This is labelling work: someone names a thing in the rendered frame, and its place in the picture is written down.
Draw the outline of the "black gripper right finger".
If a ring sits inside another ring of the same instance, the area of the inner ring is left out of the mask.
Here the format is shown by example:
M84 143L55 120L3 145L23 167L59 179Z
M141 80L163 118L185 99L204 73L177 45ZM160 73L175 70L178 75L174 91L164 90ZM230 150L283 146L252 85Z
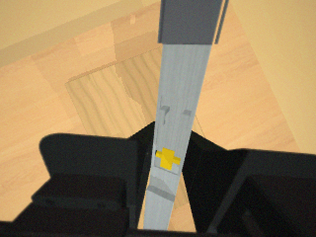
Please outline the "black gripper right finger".
M217 233L217 226L249 175L316 180L316 155L227 150L192 131L182 173L196 232Z

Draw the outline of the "light wooden board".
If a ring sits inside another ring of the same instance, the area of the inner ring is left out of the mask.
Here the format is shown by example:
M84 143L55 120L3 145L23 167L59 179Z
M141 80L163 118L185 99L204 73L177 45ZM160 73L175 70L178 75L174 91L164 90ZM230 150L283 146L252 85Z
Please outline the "light wooden board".
M155 121L162 47L64 83L88 135L128 138ZM172 211L188 202L181 173Z

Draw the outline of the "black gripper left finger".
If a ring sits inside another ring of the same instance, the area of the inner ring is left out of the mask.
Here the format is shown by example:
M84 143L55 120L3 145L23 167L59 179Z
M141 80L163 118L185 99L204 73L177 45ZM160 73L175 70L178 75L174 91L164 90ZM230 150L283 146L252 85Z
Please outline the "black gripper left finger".
M49 177L55 173L125 179L129 228L137 229L151 168L155 121L128 138L52 133L39 141Z

